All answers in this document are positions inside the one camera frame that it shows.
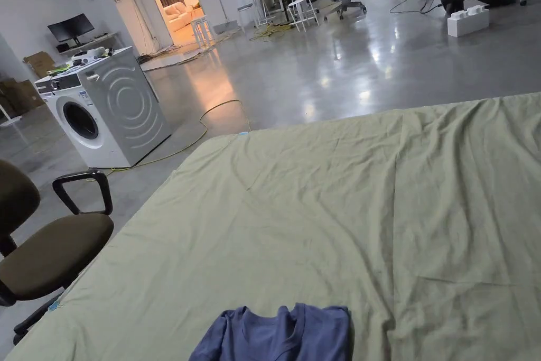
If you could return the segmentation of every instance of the concrete floor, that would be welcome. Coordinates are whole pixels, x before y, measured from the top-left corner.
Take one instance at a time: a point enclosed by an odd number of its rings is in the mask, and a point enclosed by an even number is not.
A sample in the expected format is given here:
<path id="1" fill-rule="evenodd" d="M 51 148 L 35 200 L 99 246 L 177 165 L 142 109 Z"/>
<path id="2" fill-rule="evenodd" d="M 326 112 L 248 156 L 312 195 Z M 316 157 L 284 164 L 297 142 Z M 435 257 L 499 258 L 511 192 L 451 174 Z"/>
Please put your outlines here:
<path id="1" fill-rule="evenodd" d="M 146 160 L 197 139 L 204 130 L 200 115 L 231 98 L 242 100 L 257 130 L 539 90 L 541 3 L 493 10 L 490 29 L 455 39 L 447 36 L 441 7 L 427 16 L 389 14 L 401 0 L 362 1 L 366 17 L 348 12 L 339 21 L 333 15 L 306 33 L 291 30 L 269 42 L 238 33 L 196 61 L 149 72 L 175 133 Z M 409 0 L 398 10 L 414 8 L 419 4 Z M 238 104 L 220 107 L 204 121 L 204 139 L 248 130 Z M 0 159 L 17 164 L 42 196 L 37 212 L 14 233 L 20 244 L 69 213 L 51 181 L 86 166 L 45 106 L 0 129 L 0 144 Z M 115 232 L 196 146 L 109 177 Z M 95 183 L 80 182 L 68 191 L 84 209 L 99 207 Z M 0 358 L 12 347 L 13 326 L 44 300 L 0 309 Z"/>

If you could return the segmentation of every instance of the blue t-shirt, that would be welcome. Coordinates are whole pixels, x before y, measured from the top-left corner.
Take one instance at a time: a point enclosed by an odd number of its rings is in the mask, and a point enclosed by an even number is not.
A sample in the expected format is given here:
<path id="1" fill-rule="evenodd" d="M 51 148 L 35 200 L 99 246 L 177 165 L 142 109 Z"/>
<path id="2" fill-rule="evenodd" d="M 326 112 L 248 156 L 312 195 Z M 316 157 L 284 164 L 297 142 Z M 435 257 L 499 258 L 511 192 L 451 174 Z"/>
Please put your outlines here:
<path id="1" fill-rule="evenodd" d="M 227 310 L 210 326 L 189 361 L 346 361 L 346 307 L 297 303 L 261 317 L 246 307 Z"/>

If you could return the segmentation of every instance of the chair armrest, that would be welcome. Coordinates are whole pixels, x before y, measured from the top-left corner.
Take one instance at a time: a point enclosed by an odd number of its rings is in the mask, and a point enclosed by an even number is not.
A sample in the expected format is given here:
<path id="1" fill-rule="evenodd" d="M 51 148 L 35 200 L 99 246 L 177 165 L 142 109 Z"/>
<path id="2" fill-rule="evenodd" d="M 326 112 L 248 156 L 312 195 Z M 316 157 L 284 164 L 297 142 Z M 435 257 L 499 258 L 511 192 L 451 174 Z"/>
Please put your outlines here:
<path id="1" fill-rule="evenodd" d="M 16 301 L 17 298 L 15 297 L 13 292 L 10 291 L 9 288 L 6 287 L 2 281 L 0 281 L 0 307 L 8 308 L 15 305 Z"/>
<path id="2" fill-rule="evenodd" d="M 103 211 L 81 211 L 73 200 L 68 196 L 66 190 L 64 189 L 64 184 L 67 182 L 80 181 L 83 179 L 94 179 L 101 190 L 102 197 L 104 198 L 105 210 Z M 87 213 L 102 213 L 102 214 L 111 214 L 113 212 L 113 201 L 111 200 L 111 190 L 109 189 L 109 181 L 107 176 L 98 170 L 89 170 L 84 172 L 76 172 L 74 174 L 64 175 L 62 177 L 56 178 L 52 181 L 52 189 L 58 195 L 60 200 L 72 211 L 73 214 L 87 214 Z"/>

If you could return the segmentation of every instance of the yellow cable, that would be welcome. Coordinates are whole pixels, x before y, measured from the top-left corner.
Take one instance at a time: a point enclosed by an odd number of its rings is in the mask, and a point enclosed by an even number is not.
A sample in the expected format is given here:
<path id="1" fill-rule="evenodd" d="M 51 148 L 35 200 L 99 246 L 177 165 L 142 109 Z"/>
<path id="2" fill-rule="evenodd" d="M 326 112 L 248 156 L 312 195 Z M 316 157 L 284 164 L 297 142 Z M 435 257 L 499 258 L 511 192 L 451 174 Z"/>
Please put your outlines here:
<path id="1" fill-rule="evenodd" d="M 252 40 L 258 40 L 258 39 L 261 39 L 263 37 L 270 37 L 272 36 L 273 34 L 277 33 L 277 32 L 285 32 L 287 30 L 290 30 L 291 28 L 293 28 L 291 25 L 267 25 L 267 28 L 264 30 L 264 31 L 261 31 L 261 32 L 256 32 L 255 35 L 250 39 L 250 41 Z"/>
<path id="2" fill-rule="evenodd" d="M 135 168 L 139 168 L 140 166 L 144 166 L 144 165 L 149 165 L 151 163 L 155 163 L 155 162 L 158 162 L 158 161 L 163 161 L 163 160 L 166 160 L 167 158 L 171 158 L 172 156 L 174 155 L 177 155 L 177 154 L 180 154 L 184 151 L 186 151 L 187 149 L 189 149 L 191 146 L 193 146 L 195 143 L 197 143 L 199 140 L 201 140 L 207 133 L 208 131 L 208 127 L 205 125 L 205 123 L 203 122 L 203 117 L 205 117 L 205 115 L 207 113 L 210 113 L 212 110 L 220 107 L 220 106 L 223 106 L 223 105 L 226 105 L 228 103 L 232 103 L 232 102 L 239 102 L 240 103 L 240 108 L 242 110 L 242 112 L 244 113 L 244 115 L 246 116 L 246 121 L 248 122 L 248 129 L 251 131 L 251 124 L 250 124 L 250 119 L 248 118 L 248 115 L 246 114 L 246 111 L 244 110 L 244 107 L 242 106 L 242 102 L 241 100 L 239 99 L 231 99 L 231 100 L 227 100 L 226 102 L 222 102 L 221 104 L 219 105 L 216 105 L 215 107 L 212 107 L 210 109 L 208 109 L 206 112 L 204 112 L 201 117 L 199 117 L 199 122 L 203 125 L 203 127 L 205 128 L 203 134 L 201 134 L 199 136 L 199 138 L 197 140 L 195 140 L 194 142 L 190 143 L 189 145 L 186 145 L 183 149 L 181 150 L 178 150 L 177 152 L 174 152 L 173 154 L 170 154 L 170 155 L 166 155 L 164 157 L 161 157 L 161 158 L 158 158 L 158 159 L 155 159 L 153 161 L 148 161 L 148 162 L 144 162 L 144 163 L 140 163 L 139 165 L 135 165 L 135 166 L 132 166 L 130 168 L 111 168 L 111 172 L 109 172 L 107 174 L 107 176 L 111 175 L 113 172 L 123 172 L 123 171 L 129 171 L 129 170 L 134 170 Z"/>

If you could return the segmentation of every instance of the chair seat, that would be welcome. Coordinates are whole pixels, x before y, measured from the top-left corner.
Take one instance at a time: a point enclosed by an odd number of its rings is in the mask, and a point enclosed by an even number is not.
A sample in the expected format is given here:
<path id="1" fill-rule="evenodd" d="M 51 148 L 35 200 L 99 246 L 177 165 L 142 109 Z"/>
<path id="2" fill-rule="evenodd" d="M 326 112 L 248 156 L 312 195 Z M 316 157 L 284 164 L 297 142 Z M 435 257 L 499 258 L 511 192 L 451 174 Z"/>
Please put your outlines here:
<path id="1" fill-rule="evenodd" d="M 247 10 L 249 8 L 251 8 L 254 4 L 253 3 L 248 3 L 248 4 L 245 4 L 244 6 L 241 6 L 237 9 L 237 11 L 244 11 L 244 10 Z"/>
<path id="2" fill-rule="evenodd" d="M 295 0 L 294 2 L 291 2 L 289 4 L 290 7 L 293 7 L 294 5 L 296 4 L 299 4 L 299 3 L 302 3 L 302 2 L 307 2 L 308 0 Z"/>
<path id="3" fill-rule="evenodd" d="M 113 221 L 89 213 L 55 220 L 0 262 L 0 280 L 17 300 L 45 296 L 69 284 L 106 245 Z"/>

